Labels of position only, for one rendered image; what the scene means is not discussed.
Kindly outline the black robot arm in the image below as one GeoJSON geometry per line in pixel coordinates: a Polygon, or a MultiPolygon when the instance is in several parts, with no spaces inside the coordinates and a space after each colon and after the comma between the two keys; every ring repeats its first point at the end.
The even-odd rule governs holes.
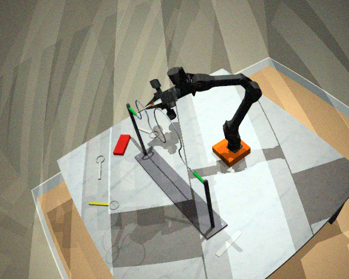
{"type": "MultiPolygon", "coordinates": [[[[177,92],[181,97],[187,96],[190,93],[195,97],[197,91],[207,91],[213,87],[241,85],[245,89],[244,99],[232,119],[229,121],[225,120],[223,132],[225,139],[227,140],[227,149],[236,153],[243,147],[243,145],[241,145],[238,128],[252,104],[257,102],[262,96],[262,91],[258,83],[252,81],[242,73],[210,76],[199,73],[185,73],[183,67],[173,67],[168,70],[167,75],[175,85],[177,92]]],[[[167,105],[168,109],[175,107],[176,102],[178,101],[178,98],[175,98],[171,91],[166,91],[160,94],[159,97],[162,105],[167,105]]]]}

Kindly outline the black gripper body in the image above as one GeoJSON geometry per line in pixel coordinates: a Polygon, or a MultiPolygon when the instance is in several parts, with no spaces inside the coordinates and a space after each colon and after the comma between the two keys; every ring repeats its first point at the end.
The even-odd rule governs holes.
{"type": "MultiPolygon", "coordinates": [[[[181,98],[181,96],[178,94],[177,89],[176,89],[175,86],[174,86],[174,87],[171,87],[171,88],[169,88],[169,89],[167,89],[167,90],[165,90],[164,92],[162,92],[162,90],[161,90],[161,88],[160,88],[160,87],[161,87],[161,84],[160,84],[160,82],[158,81],[158,79],[153,79],[152,81],[150,81],[150,85],[151,85],[152,88],[154,88],[154,89],[157,90],[157,92],[155,93],[155,95],[156,95],[157,98],[159,98],[159,95],[160,95],[160,94],[162,94],[162,93],[164,93],[164,92],[166,92],[166,91],[171,91],[171,92],[173,93],[173,95],[174,95],[175,98],[178,98],[178,99],[181,98]]],[[[173,119],[176,118],[177,115],[176,115],[174,109],[168,109],[167,105],[163,106],[163,105],[161,104],[161,106],[162,106],[163,109],[166,109],[166,110],[167,110],[166,115],[170,118],[170,120],[173,120],[173,119]]]]}

